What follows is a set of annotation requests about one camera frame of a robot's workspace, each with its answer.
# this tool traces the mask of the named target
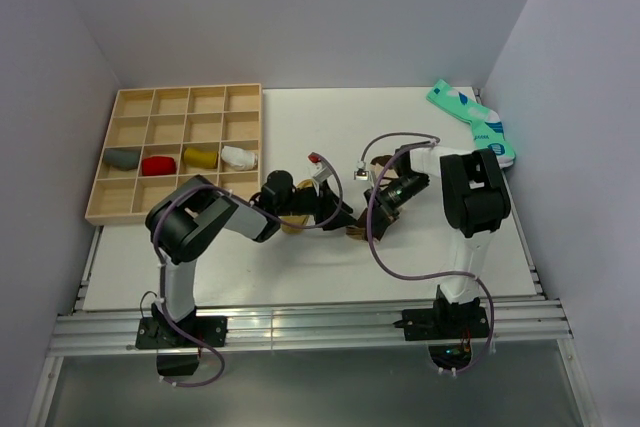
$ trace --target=red cloth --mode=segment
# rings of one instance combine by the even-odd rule
[[[154,155],[142,159],[142,175],[151,177],[154,175],[173,175],[177,171],[176,161],[173,157]]]

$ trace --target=shelf compartment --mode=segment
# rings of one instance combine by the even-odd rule
[[[225,87],[194,87],[189,94],[188,112],[204,114],[224,110]]]
[[[132,149],[122,149],[122,150],[130,150],[132,152],[136,152],[140,154],[140,147],[132,148]],[[100,159],[100,166],[98,167],[98,179],[135,179],[138,171],[138,167],[140,166],[140,161],[138,161],[138,166],[132,170],[120,170],[112,165],[105,163],[104,161],[104,152],[102,154],[103,158]]]
[[[109,126],[105,147],[137,147],[144,143],[148,117],[114,118]]]
[[[121,90],[116,100],[114,116],[138,117],[149,115],[153,90]]]
[[[244,172],[254,172],[258,170],[258,165],[260,163],[260,143],[257,140],[225,140],[222,142],[222,146],[220,147],[220,152],[225,145],[229,147],[238,147],[240,149],[248,150],[249,152],[253,152],[258,156],[258,164],[256,164],[255,168],[252,170],[246,170]],[[240,172],[238,170],[234,170],[229,164],[224,162],[222,159],[219,165],[218,170],[220,172]]]
[[[184,115],[156,115],[149,119],[145,144],[179,144],[184,132]]]
[[[178,176],[178,187],[180,187],[181,185],[184,185],[184,183],[187,180],[193,178],[194,175],[196,174],[186,174],[186,175]],[[218,185],[218,174],[200,174],[200,175],[202,175],[205,179],[207,179],[213,185]]]
[[[133,195],[132,212],[134,214],[148,213],[162,199],[176,190],[177,180],[178,177],[175,175],[139,177]]]
[[[188,101],[189,89],[158,89],[153,97],[151,115],[184,114]]]
[[[253,194],[260,191],[257,172],[234,172],[219,175],[220,187],[231,190],[238,197],[249,200]]]
[[[260,114],[258,112],[227,112],[224,114],[222,140],[260,139]]]
[[[93,186],[87,217],[128,214],[135,179],[102,179]]]
[[[222,114],[189,114],[184,129],[184,142],[219,142]]]
[[[201,167],[193,167],[191,165],[187,165],[184,162],[184,151],[189,147],[193,147],[194,149],[198,149],[202,152],[216,152],[218,154],[217,167],[215,169],[203,169]],[[178,169],[178,173],[180,175],[214,174],[218,171],[218,168],[220,167],[220,143],[219,142],[196,142],[196,143],[190,143],[190,144],[183,144],[182,155],[183,156],[181,158],[180,166]]]
[[[180,169],[180,144],[173,145],[145,145],[142,149],[142,158],[140,165],[138,166],[138,177],[144,179],[151,179],[150,177],[143,177],[142,175],[142,160],[153,157],[154,155],[161,155],[163,157],[171,157],[176,162],[177,169]]]
[[[245,112],[260,110],[260,85],[230,85],[227,87],[225,111]]]

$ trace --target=gray floor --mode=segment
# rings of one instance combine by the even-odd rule
[[[224,377],[199,389],[159,384],[154,356],[70,358],[47,425],[581,425],[555,342],[497,347],[455,380],[427,366],[424,345],[228,354]]]

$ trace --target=wooden shelf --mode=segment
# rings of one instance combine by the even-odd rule
[[[187,111],[189,89],[158,89],[153,96],[151,115],[184,114]]]
[[[189,114],[184,129],[184,142],[219,141],[222,135],[222,114]]]
[[[138,223],[153,206],[196,174],[233,189],[248,200],[260,189],[260,84],[127,89],[116,96],[102,155],[96,169],[86,219],[94,225]],[[220,159],[222,146],[254,152],[255,170],[236,172]],[[186,165],[185,149],[218,153],[215,169]],[[122,171],[103,160],[106,149],[175,160],[177,174],[144,177],[137,169]]]

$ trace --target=wooden organizer box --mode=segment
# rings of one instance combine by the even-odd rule
[[[143,222],[149,210],[195,174],[249,199],[260,190],[262,166],[260,84],[121,90],[116,97],[85,218],[94,225]],[[186,165],[187,147],[218,152],[225,145],[258,155],[255,170],[237,172],[218,155],[215,170]],[[173,157],[176,175],[144,177],[138,168],[104,163],[110,148]]]

